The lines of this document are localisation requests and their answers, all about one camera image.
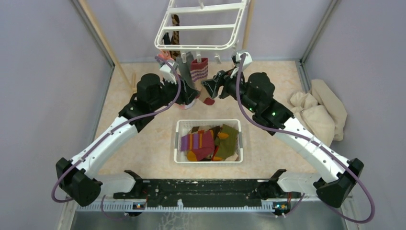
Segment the maroon striped beige sock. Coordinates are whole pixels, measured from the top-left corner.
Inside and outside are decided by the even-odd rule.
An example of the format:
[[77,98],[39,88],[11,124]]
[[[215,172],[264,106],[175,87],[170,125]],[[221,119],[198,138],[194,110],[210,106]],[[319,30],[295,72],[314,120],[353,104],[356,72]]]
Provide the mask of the maroon striped beige sock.
[[202,81],[208,77],[208,58],[203,57],[200,62],[197,59],[193,60],[190,71],[194,86],[199,92],[197,98],[206,105],[213,105],[215,100],[210,97],[208,91],[202,85]]

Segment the white plastic basket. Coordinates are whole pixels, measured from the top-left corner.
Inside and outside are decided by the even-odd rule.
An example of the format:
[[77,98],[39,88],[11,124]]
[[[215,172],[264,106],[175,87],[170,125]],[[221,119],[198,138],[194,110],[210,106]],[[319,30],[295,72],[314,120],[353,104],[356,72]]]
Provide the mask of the white plastic basket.
[[241,163],[243,143],[237,119],[179,120],[174,161],[184,164]]

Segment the purple maroon striped sock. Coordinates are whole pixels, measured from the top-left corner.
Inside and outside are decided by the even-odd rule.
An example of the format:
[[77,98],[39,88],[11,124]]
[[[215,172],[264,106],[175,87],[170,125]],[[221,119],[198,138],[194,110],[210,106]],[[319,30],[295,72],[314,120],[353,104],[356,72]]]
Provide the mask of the purple maroon striped sock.
[[213,132],[199,132],[181,137],[180,151],[189,161],[201,161],[213,154],[215,150]]

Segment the olive green striped sock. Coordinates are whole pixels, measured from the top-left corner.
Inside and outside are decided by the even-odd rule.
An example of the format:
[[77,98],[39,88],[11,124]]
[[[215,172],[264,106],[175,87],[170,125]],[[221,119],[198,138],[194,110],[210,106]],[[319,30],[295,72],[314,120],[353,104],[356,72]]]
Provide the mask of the olive green striped sock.
[[221,130],[214,141],[213,161],[225,161],[235,154],[238,133],[239,131],[231,126],[226,124],[221,126]]

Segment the white plastic sock hanger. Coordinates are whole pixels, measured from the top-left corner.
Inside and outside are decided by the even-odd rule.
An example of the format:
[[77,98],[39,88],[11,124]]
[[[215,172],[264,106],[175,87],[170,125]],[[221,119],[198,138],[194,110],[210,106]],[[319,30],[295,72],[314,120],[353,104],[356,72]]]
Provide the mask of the white plastic sock hanger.
[[231,2],[170,0],[154,39],[161,51],[187,52],[201,58],[211,53],[216,62],[225,50],[235,50],[244,28],[248,0]]

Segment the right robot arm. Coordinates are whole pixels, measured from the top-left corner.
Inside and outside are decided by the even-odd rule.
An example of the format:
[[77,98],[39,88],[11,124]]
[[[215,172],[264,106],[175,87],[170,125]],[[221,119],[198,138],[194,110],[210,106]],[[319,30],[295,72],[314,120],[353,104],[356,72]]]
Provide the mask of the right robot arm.
[[250,122],[284,142],[313,166],[316,173],[279,171],[270,183],[270,193],[283,197],[287,192],[317,196],[321,201],[338,208],[356,184],[367,197],[371,195],[359,179],[364,164],[357,158],[347,159],[322,143],[305,128],[293,113],[273,98],[275,90],[265,72],[256,72],[248,80],[237,80],[236,73],[224,71],[202,82],[212,97],[232,96],[240,109],[251,111]]

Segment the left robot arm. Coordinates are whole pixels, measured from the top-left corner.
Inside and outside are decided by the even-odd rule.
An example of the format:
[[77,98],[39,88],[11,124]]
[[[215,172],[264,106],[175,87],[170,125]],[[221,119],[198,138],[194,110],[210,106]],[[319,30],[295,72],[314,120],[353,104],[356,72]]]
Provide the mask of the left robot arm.
[[70,160],[61,158],[56,163],[58,186],[81,207],[104,195],[126,193],[131,198],[140,197],[144,186],[134,172],[99,175],[100,168],[155,118],[158,109],[173,103],[189,105],[198,95],[184,80],[170,82],[153,73],[143,75],[136,88],[130,102],[102,135]]

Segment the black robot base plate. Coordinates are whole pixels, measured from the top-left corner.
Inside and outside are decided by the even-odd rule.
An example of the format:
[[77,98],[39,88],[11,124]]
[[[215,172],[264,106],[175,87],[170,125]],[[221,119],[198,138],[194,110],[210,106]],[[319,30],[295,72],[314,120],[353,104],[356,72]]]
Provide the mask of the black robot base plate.
[[138,199],[146,211],[240,211],[289,213],[299,192],[284,192],[270,179],[138,179],[129,192],[115,199]]

